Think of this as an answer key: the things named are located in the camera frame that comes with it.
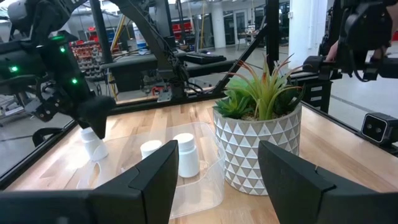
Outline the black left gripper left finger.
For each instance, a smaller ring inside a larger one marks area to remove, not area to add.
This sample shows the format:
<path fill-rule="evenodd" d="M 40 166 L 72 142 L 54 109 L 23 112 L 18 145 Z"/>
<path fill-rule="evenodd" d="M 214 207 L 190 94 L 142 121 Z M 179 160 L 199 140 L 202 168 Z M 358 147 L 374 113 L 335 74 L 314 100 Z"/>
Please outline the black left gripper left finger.
<path fill-rule="evenodd" d="M 168 224 L 178 177 L 178 142 L 171 140 L 95 188 L 90 224 Z"/>

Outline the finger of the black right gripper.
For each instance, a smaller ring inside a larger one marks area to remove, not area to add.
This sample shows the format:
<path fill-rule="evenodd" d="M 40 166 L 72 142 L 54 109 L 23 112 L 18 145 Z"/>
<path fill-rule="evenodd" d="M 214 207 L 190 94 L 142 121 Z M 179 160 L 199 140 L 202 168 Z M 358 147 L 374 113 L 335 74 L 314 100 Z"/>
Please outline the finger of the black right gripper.
<path fill-rule="evenodd" d="M 81 103 L 77 108 L 77 121 L 81 128 L 91 128 L 103 139 L 106 133 L 106 120 L 109 112 L 116 106 L 110 96 L 94 96 Z"/>

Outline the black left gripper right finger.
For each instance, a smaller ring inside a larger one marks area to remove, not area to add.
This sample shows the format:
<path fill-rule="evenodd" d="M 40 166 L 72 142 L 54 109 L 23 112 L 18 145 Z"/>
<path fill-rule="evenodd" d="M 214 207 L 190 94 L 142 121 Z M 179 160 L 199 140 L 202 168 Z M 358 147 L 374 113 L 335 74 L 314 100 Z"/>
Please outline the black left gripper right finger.
<path fill-rule="evenodd" d="M 258 161 L 280 224 L 398 224 L 398 192 L 369 189 L 269 141 Z"/>

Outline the white plastic pill bottle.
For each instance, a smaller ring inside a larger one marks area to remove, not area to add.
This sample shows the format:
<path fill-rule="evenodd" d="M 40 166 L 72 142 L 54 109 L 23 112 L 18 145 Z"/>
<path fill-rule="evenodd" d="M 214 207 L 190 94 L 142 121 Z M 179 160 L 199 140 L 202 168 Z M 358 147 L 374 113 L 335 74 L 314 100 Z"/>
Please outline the white plastic pill bottle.
<path fill-rule="evenodd" d="M 150 156 L 153 152 L 158 150 L 162 146 L 162 142 L 160 140 L 150 140 L 143 143 L 140 146 L 142 160 L 146 157 Z"/>
<path fill-rule="evenodd" d="M 193 134 L 181 133 L 174 137 L 178 141 L 178 174 L 183 178 L 196 176 L 200 171 L 200 160 Z"/>
<path fill-rule="evenodd" d="M 91 128 L 82 129 L 80 135 L 86 152 L 92 161 L 102 160 L 108 155 L 104 141 Z"/>

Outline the clear plastic basket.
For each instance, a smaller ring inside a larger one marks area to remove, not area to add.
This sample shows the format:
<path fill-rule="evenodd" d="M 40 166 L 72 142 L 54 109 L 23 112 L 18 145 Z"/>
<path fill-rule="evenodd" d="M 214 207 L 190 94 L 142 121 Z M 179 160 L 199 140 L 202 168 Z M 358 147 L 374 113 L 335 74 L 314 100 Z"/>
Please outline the clear plastic basket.
<path fill-rule="evenodd" d="M 122 174 L 142 160 L 140 146 L 147 141 L 162 144 L 176 135 L 190 133 L 197 147 L 200 171 L 191 178 L 178 177 L 170 218 L 182 217 L 218 206 L 224 199 L 225 152 L 219 148 L 214 131 L 206 123 L 195 122 L 116 138 L 104 142 L 108 155 L 92 161 L 88 155 L 78 166 L 77 189 L 91 189 Z"/>

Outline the red parts bin shelf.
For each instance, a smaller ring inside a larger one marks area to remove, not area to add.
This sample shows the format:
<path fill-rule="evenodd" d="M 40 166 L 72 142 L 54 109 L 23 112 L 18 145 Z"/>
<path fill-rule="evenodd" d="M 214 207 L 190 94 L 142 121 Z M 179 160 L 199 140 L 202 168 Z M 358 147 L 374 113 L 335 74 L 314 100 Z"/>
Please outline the red parts bin shelf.
<path fill-rule="evenodd" d="M 78 40 L 70 42 L 70 47 L 86 78 L 99 80 L 103 77 L 100 65 L 103 63 L 102 49 L 98 42 Z"/>

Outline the grey desk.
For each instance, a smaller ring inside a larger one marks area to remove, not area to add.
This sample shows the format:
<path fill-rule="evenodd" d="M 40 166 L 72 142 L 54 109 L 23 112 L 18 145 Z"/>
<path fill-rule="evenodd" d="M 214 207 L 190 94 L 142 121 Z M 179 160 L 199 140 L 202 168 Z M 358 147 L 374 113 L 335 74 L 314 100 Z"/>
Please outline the grey desk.
<path fill-rule="evenodd" d="M 228 72 L 235 63 L 234 60 L 224 60 L 200 65 L 189 62 L 186 66 L 190 78 L 201 77 L 211 73 Z M 112 73 L 116 80 L 118 92 L 127 92 L 140 90 L 144 85 L 144 72 L 157 69 L 157 59 L 153 54 L 147 55 L 130 55 L 111 63 L 100 65 L 100 69 L 104 72 L 108 70 Z"/>

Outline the grey triangle-pattern concrete planter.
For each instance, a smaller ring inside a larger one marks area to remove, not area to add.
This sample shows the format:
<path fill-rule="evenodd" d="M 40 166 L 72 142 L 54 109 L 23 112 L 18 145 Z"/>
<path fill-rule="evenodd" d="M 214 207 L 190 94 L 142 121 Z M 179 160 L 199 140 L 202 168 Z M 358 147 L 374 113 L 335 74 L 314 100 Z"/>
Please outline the grey triangle-pattern concrete planter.
<path fill-rule="evenodd" d="M 245 194 L 267 195 L 257 156 L 259 142 L 269 141 L 299 155 L 301 118 L 302 105 L 281 118 L 266 121 L 225 118 L 214 111 L 216 142 L 226 153 L 227 183 Z"/>

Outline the white blue jug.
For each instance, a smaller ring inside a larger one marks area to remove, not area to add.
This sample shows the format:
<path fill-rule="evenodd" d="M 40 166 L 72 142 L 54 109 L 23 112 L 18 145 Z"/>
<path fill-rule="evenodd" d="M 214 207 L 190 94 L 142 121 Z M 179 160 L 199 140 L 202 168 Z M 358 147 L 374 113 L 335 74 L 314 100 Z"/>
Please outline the white blue jug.
<path fill-rule="evenodd" d="M 137 44 L 137 48 L 140 51 L 140 53 L 145 53 L 148 51 L 147 44 L 145 41 L 145 38 L 141 34 L 140 30 L 138 29 L 137 25 L 133 22 L 132 23 L 133 31 L 134 31 L 134 36 Z"/>

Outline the dark green spiky succulent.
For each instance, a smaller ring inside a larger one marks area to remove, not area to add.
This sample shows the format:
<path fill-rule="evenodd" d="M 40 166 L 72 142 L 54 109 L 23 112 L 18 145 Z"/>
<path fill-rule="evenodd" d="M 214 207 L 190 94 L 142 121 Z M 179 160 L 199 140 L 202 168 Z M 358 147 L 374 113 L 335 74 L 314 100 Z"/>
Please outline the dark green spiky succulent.
<path fill-rule="evenodd" d="M 278 116 L 285 116 L 291 113 L 301 102 L 305 94 L 305 85 L 294 86 L 284 90 L 275 100 L 273 112 Z"/>

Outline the long-leaved artificial air plant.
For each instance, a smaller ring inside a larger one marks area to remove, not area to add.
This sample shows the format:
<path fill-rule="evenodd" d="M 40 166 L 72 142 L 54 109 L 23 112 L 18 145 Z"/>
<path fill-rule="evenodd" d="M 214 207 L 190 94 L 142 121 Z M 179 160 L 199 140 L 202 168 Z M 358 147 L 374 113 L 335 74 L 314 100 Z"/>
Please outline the long-leaved artificial air plant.
<path fill-rule="evenodd" d="M 269 68 L 267 63 L 267 56 L 264 56 L 264 63 L 262 68 L 262 75 L 259 76 L 255 73 L 252 66 L 242 60 L 238 62 L 240 67 L 245 68 L 252 75 L 252 79 L 244 77 L 242 74 L 233 73 L 249 85 L 249 90 L 245 91 L 245 95 L 250 95 L 253 100 L 254 115 L 259 121 L 271 120 L 275 115 L 273 112 L 274 103 L 276 98 L 284 91 L 294 88 L 294 85 L 289 81 L 290 76 L 295 72 L 300 72 L 302 66 L 290 69 L 286 73 L 281 73 L 280 70 L 290 63 L 289 59 L 285 59 L 282 63 L 278 64 L 276 68 Z"/>

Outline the black keyboard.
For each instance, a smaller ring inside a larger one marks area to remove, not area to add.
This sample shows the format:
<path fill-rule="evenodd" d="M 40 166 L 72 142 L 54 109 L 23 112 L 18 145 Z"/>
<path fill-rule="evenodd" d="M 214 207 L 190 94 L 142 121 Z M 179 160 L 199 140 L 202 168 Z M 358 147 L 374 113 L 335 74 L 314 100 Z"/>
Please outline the black keyboard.
<path fill-rule="evenodd" d="M 199 65 L 206 65 L 209 63 L 223 62 L 226 60 L 226 57 L 222 55 L 210 54 L 209 52 L 207 54 L 189 52 L 186 54 L 186 56 L 184 56 L 184 60 Z"/>

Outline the light green rosette succulent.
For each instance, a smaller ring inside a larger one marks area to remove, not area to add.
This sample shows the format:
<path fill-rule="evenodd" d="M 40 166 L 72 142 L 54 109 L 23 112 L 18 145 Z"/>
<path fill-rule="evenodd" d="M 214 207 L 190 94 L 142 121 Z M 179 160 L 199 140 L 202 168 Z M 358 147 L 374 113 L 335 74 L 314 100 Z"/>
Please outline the light green rosette succulent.
<path fill-rule="evenodd" d="M 227 90 L 234 90 L 244 94 L 245 91 L 249 90 L 249 85 L 241 78 L 231 78 L 225 88 Z"/>

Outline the white building pillar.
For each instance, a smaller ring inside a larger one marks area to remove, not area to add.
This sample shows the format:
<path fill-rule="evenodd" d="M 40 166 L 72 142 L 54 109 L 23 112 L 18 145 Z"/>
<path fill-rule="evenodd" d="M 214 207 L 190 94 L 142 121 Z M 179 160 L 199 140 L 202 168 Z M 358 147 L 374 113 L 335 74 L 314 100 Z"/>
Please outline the white building pillar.
<path fill-rule="evenodd" d="M 290 0 L 289 9 L 289 68 L 303 64 L 318 55 L 325 34 L 328 0 Z"/>
<path fill-rule="evenodd" d="M 211 3 L 211 16 L 215 48 L 224 48 L 226 47 L 226 40 L 224 32 L 223 8 L 221 1 Z"/>

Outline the person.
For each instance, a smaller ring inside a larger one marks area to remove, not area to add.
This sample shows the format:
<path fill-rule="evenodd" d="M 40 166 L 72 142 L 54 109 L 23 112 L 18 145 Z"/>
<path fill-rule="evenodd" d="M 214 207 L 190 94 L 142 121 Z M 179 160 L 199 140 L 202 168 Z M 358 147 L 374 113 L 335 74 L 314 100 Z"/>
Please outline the person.
<path fill-rule="evenodd" d="M 398 0 L 395 0 L 394 4 L 388 5 L 386 9 L 392 19 L 391 38 L 393 38 L 398 30 Z"/>

